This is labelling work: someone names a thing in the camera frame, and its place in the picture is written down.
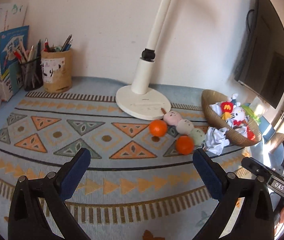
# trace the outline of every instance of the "desk lamp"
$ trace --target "desk lamp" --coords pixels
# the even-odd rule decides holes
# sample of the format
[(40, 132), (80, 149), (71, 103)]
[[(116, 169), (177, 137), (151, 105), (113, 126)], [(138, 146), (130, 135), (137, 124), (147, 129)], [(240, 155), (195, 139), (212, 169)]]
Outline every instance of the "desk lamp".
[(121, 87), (116, 93), (115, 100), (119, 108), (139, 119), (161, 119), (163, 117), (161, 108), (166, 112), (171, 109), (171, 103), (163, 94), (149, 88), (154, 66), (155, 48), (170, 2), (171, 0), (162, 0), (160, 4), (146, 48), (138, 60), (132, 84)]

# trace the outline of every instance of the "plush toy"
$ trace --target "plush toy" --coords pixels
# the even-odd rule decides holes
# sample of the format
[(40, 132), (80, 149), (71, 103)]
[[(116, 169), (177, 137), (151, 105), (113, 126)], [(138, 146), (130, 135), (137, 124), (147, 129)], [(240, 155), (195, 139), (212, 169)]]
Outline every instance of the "plush toy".
[(222, 120), (227, 120), (231, 118), (231, 113), (233, 111), (233, 103), (232, 102), (222, 102), (221, 103), (221, 110), (222, 110), (222, 115), (221, 118)]
[(176, 127), (177, 132), (182, 135), (189, 135), (193, 129), (193, 123), (187, 119), (180, 120)]
[(250, 130), (249, 127), (247, 127), (247, 133), (248, 133), (248, 139), (251, 140), (251, 141), (254, 141), (255, 134)]
[(233, 104), (234, 107), (241, 105), (240, 102), (237, 102), (237, 101), (236, 101), (236, 99), (238, 98), (238, 96), (239, 96), (239, 94), (234, 93), (234, 94), (232, 94), (232, 97), (229, 98), (229, 100), (228, 100), (229, 102), (231, 102), (231, 103)]
[(199, 128), (194, 128), (189, 136), (192, 137), (194, 145), (196, 146), (201, 145), (205, 140), (205, 133)]
[(168, 125), (177, 126), (180, 120), (182, 120), (182, 116), (175, 111), (169, 111), (163, 117), (163, 121), (166, 122)]
[(242, 107), (236, 106), (233, 108), (231, 120), (234, 126), (241, 126), (243, 121), (245, 121), (245, 111)]

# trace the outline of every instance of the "blue book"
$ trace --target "blue book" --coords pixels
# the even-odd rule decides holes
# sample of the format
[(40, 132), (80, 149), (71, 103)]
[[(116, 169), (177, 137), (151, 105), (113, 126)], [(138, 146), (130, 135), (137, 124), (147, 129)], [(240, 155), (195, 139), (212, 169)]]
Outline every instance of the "blue book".
[(28, 34), (29, 26), (0, 32), (0, 82), (4, 101), (8, 101), (22, 86), (18, 59), (13, 52), (20, 50), (20, 43), (27, 49)]

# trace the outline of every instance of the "woven basket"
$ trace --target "woven basket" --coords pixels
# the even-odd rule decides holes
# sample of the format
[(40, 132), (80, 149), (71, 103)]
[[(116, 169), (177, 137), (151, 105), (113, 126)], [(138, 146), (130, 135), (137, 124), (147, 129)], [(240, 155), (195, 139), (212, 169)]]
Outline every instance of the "woven basket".
[(204, 90), (202, 92), (202, 109), (207, 122), (210, 126), (218, 129), (221, 129), (223, 127), (228, 128), (229, 130), (226, 132), (226, 138), (228, 138), (234, 145), (249, 147), (257, 144), (259, 141), (261, 141), (262, 134), (258, 124), (252, 118), (249, 118), (248, 125), (250, 127), (250, 130), (255, 134), (255, 139), (249, 140), (248, 138), (232, 129), (229, 125), (227, 125), (226, 122), (223, 121), (210, 107), (210, 105), (213, 105), (215, 103), (225, 102), (227, 101), (227, 99), (227, 96), (213, 90)]

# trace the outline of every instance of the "lamp base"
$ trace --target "lamp base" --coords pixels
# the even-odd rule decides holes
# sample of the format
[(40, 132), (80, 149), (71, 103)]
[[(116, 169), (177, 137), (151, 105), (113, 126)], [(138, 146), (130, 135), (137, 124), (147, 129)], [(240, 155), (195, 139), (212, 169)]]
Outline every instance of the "lamp base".
[(171, 110), (170, 101), (152, 88), (148, 88), (145, 95), (139, 95), (131, 90), (131, 86), (121, 87), (116, 93), (115, 101), (125, 113), (143, 120), (163, 118), (161, 108), (166, 112)]

